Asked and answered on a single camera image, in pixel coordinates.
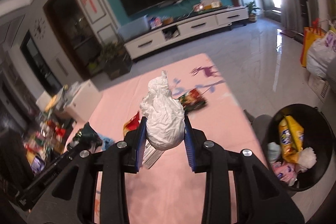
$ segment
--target blue cloth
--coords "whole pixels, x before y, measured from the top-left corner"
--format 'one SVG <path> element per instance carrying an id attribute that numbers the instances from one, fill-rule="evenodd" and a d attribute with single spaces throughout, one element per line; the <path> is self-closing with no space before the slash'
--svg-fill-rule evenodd
<path id="1" fill-rule="evenodd" d="M 267 146 L 268 146 L 268 159 L 269 162 L 273 164 L 280 157 L 281 147 L 275 142 L 269 143 Z"/>
<path id="2" fill-rule="evenodd" d="M 108 138 L 108 137 L 105 137 L 105 136 L 103 136 L 102 134 L 99 134 L 99 133 L 98 133 L 98 136 L 99 136 L 99 138 L 101 138 L 102 141 L 103 141 L 103 144 L 102 144 L 102 146 L 101 146 L 102 151 L 105 151 L 105 150 L 108 149 L 111 145 L 114 144 L 114 140 L 112 140 L 112 139 L 110 139 L 110 138 Z"/>

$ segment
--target snack bag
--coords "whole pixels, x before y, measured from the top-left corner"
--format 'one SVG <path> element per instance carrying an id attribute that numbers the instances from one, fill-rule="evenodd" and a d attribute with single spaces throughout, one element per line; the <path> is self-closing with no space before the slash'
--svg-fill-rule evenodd
<path id="1" fill-rule="evenodd" d="M 280 135 L 282 158 L 287 162 L 296 163 L 298 155 L 296 155 L 296 149 L 293 147 L 292 136 L 285 118 L 283 118 L 279 123 L 278 130 Z"/>
<path id="2" fill-rule="evenodd" d="M 127 132 L 136 130 L 139 127 L 139 112 L 132 117 L 129 121 L 127 121 L 123 126 L 123 134 L 126 136 Z"/>
<path id="3" fill-rule="evenodd" d="M 178 98 L 185 113 L 201 108 L 207 102 L 198 89 L 193 89 Z"/>
<path id="4" fill-rule="evenodd" d="M 295 164 L 289 162 L 276 162 L 272 165 L 272 169 L 279 180 L 286 182 L 289 186 L 293 186 L 297 173 L 295 171 Z"/>
<path id="5" fill-rule="evenodd" d="M 285 116 L 285 119 L 295 145 L 294 148 L 297 152 L 301 152 L 303 150 L 303 127 L 292 116 Z"/>

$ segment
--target tv stand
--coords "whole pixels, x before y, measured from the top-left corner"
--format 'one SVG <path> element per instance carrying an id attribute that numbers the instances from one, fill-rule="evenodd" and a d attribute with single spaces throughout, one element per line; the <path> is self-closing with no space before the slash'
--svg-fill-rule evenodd
<path id="1" fill-rule="evenodd" d="M 131 59 L 180 42 L 187 38 L 207 33 L 223 27 L 232 26 L 233 22 L 242 21 L 246 25 L 249 18 L 246 7 L 218 8 L 202 13 L 191 14 L 188 18 L 178 19 L 173 23 L 148 31 L 125 43 Z"/>

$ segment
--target metal screw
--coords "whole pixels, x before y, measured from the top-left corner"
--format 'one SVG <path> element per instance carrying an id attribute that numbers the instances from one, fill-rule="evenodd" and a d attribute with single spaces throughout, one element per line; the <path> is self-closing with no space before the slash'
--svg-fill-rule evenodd
<path id="1" fill-rule="evenodd" d="M 243 155 L 245 156 L 245 157 L 249 157 L 249 156 L 252 156 L 252 151 L 250 150 L 250 149 L 244 149 L 243 150 Z"/>
<path id="2" fill-rule="evenodd" d="M 207 148 L 213 147 L 215 144 L 213 143 L 213 141 L 205 141 L 204 142 L 204 146 Z"/>
<path id="3" fill-rule="evenodd" d="M 118 148 L 125 148 L 127 146 L 127 142 L 121 141 L 117 143 Z"/>
<path id="4" fill-rule="evenodd" d="M 82 157 L 82 158 L 86 158 L 88 155 L 90 154 L 89 151 L 87 150 L 83 150 L 79 153 L 79 155 Z"/>

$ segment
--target red snack package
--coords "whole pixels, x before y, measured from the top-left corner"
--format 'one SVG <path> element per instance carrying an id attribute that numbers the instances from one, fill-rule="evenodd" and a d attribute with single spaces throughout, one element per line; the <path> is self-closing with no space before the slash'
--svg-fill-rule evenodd
<path id="1" fill-rule="evenodd" d="M 66 130 L 64 128 L 56 127 L 56 135 L 60 135 L 63 138 L 65 132 L 66 132 Z"/>
<path id="2" fill-rule="evenodd" d="M 128 131 L 136 130 L 139 127 L 139 112 L 128 122 L 124 124 L 123 127 L 123 132 L 124 132 L 124 137 L 126 136 Z"/>
<path id="3" fill-rule="evenodd" d="M 178 98 L 186 113 L 198 109 L 206 104 L 205 98 L 198 89 L 193 89 Z"/>

